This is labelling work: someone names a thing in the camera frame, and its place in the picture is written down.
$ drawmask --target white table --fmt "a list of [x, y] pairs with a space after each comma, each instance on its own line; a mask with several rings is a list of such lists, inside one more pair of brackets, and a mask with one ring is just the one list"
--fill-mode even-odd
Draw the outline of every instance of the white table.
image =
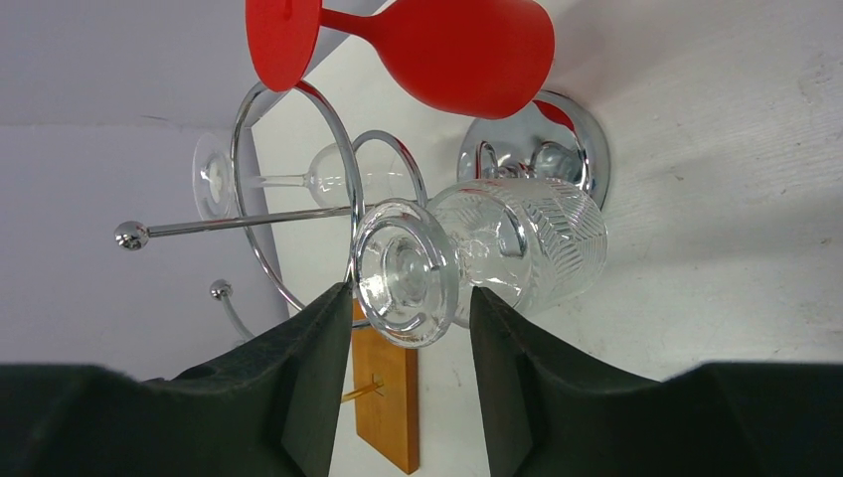
[[[602, 123], [613, 171], [601, 280], [536, 322], [655, 379], [715, 359], [843, 361], [843, 4], [541, 3], [558, 36], [547, 87]], [[351, 38], [307, 79], [352, 137], [401, 138], [431, 195], [454, 181], [471, 118], [414, 101], [369, 45]], [[331, 141], [317, 114], [291, 94], [254, 127], [262, 173], [304, 172]], [[315, 207], [303, 189], [267, 202]], [[347, 219], [274, 235], [305, 302], [341, 279]], [[421, 350], [420, 380], [417, 475], [488, 475], [467, 332]], [[355, 436], [353, 414], [343, 407], [332, 475], [402, 475]]]

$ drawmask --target wooden block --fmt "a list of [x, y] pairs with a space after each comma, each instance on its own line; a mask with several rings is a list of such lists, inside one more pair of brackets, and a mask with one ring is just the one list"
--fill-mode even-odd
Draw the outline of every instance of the wooden block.
[[[364, 319], [355, 303], [354, 319]], [[387, 342], [377, 331], [351, 336], [354, 388], [383, 386], [354, 400], [357, 435], [406, 474], [419, 468], [419, 354]]]

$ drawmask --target gray wall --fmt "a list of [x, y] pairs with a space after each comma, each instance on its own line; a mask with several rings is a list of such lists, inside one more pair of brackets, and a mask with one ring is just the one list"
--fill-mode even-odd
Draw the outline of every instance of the gray wall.
[[[368, 14], [381, 3], [326, 5]], [[256, 81], [243, 10], [220, 0], [4, 4], [0, 362], [172, 377], [238, 340], [208, 296], [220, 277], [254, 331], [286, 316], [240, 231], [137, 253], [111, 238], [125, 220], [197, 220], [193, 148], [207, 131], [227, 140]], [[317, 59], [342, 39], [322, 33]]]

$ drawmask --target metal ball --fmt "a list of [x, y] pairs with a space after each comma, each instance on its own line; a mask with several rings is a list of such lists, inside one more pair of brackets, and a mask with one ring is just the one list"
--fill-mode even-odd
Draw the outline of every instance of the metal ball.
[[215, 300], [222, 300], [225, 296], [232, 296], [235, 292], [232, 285], [225, 279], [220, 278], [214, 283], [211, 283], [211, 296]]
[[149, 229], [140, 222], [124, 222], [114, 230], [114, 239], [123, 249], [140, 250], [149, 242]]

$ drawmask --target chrome base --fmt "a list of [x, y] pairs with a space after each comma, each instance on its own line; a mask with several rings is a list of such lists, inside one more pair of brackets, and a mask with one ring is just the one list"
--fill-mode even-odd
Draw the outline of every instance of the chrome base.
[[[543, 109], [537, 101], [544, 103]], [[477, 155], [486, 150], [493, 151], [501, 168], [575, 184], [603, 208], [610, 175], [605, 134], [588, 111], [561, 94], [542, 90], [510, 117], [472, 122], [460, 147], [457, 181], [483, 177]]]

